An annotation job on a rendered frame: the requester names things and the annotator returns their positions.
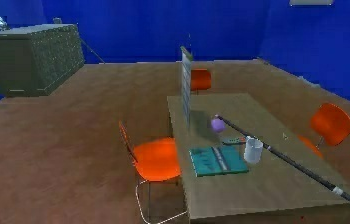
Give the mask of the pale framed wall picture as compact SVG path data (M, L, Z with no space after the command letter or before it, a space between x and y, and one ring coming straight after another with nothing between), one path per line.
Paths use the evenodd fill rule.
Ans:
M335 0L289 0L290 6L331 6Z

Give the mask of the black rod with white bands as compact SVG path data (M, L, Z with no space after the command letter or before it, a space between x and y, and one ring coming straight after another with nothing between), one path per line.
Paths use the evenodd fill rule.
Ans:
M231 127L232 129L239 132L240 134L242 134L245 137L251 137L251 138L257 139L256 136L252 135L249 132L244 131L243 129L239 128L237 125L233 124L228 119L226 119L218 114L215 114L213 116L213 118L211 119L211 121L215 121L215 120L219 120L223 124L223 126L228 125L229 127ZM315 180L316 182L320 183L321 185L323 185L325 188L327 188L329 191L331 191L335 195L338 195L338 196L342 197L343 199L345 199L346 201L350 202L350 194L348 194L346 191L341 189L339 186L331 183L328 180L325 180L320 175L309 170L308 168L304 167L303 165L297 163L296 161L294 161L293 159L291 159L287 155L283 154L282 152L278 151L276 148L272 147L271 145L264 143L263 148L266 149L267 151L269 151L270 153L272 153L273 155L277 156L279 159L283 160L287 164L293 166L295 169L304 173L306 176L308 176L311 179Z

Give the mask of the teal book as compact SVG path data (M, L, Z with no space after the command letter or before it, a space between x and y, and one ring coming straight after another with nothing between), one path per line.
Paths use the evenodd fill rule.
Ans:
M189 150L197 177L247 173L249 171L233 146L194 148Z

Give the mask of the purple round vase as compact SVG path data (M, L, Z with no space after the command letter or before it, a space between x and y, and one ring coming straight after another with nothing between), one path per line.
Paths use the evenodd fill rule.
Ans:
M211 120L211 128L214 132L220 133L225 130L225 122L218 116L214 116Z

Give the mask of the grey upright slatted panel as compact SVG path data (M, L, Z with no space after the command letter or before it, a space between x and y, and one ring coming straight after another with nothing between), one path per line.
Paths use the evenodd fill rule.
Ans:
M190 95L191 95L191 66L193 56L184 47L181 46L181 67L182 67L182 78L181 78L181 94L182 94L182 106L183 113L185 116L186 127L190 126Z

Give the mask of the dark remote control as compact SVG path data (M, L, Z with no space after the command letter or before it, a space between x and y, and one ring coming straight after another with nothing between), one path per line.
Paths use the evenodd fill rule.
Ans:
M246 143L245 137L225 138L222 140L224 145L241 145Z

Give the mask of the grey-green chest of drawers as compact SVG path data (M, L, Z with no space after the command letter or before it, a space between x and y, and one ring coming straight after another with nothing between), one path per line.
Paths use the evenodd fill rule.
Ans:
M0 31L0 94L48 96L84 66L75 24L40 24Z

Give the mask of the white translucent cup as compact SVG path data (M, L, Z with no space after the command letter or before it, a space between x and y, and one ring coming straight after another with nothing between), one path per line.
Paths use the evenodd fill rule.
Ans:
M246 144L244 150L244 159L250 164L256 164L261 159L261 154L263 150L263 143L257 139L250 136L246 137Z

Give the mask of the olive wooden table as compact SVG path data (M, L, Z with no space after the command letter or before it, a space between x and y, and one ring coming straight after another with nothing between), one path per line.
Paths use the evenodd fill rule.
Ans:
M189 224L350 224L350 202L266 149L247 173L197 177L189 150L218 146L222 136L242 134L228 125L222 135L210 120L218 114L350 194L350 184L311 152L250 95L190 97L186 127L182 97L167 99L186 196Z

